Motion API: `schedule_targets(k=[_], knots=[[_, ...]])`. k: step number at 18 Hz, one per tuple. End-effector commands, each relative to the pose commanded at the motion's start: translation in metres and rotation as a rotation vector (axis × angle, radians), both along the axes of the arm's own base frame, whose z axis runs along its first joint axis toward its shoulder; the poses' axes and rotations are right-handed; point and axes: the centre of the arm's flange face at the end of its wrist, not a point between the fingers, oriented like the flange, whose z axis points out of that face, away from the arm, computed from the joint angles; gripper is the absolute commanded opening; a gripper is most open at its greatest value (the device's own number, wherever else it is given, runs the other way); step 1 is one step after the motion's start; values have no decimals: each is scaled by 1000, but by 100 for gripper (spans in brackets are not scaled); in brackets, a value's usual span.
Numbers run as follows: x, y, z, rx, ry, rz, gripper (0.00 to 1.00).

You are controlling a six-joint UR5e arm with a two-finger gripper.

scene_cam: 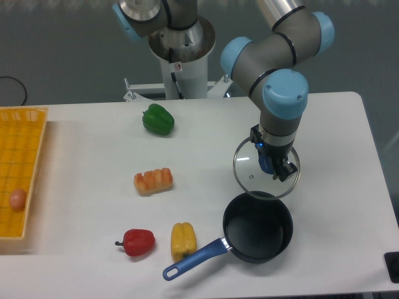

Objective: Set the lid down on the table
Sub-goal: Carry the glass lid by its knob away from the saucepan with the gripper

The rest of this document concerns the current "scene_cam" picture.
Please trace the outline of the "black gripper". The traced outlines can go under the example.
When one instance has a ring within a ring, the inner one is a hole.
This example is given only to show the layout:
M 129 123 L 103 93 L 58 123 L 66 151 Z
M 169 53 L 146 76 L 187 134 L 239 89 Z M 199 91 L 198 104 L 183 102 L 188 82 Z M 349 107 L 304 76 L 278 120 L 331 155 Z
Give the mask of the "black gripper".
M 288 161 L 295 131 L 288 135 L 277 136 L 268 133 L 261 124 L 258 124 L 251 128 L 249 139 L 257 150 L 261 169 L 267 174 L 273 174 L 273 180 L 284 182 L 296 173 L 296 165 Z

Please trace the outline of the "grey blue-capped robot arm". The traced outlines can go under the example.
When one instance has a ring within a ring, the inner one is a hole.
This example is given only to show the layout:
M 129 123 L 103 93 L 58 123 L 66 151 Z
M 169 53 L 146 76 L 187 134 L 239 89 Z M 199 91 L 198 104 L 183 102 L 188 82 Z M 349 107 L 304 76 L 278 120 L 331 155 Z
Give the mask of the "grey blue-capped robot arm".
M 328 16 L 310 12 L 302 1 L 259 1 L 272 34 L 255 43 L 237 37 L 223 49 L 220 64 L 260 110 L 252 129 L 261 169 L 285 181 L 297 172 L 289 162 L 309 85 L 293 67 L 328 49 L 335 29 Z M 196 1 L 116 1 L 112 7 L 132 41 L 147 38 L 161 63 L 167 99 L 203 98 L 207 94 L 207 58 L 216 34 L 198 14 Z

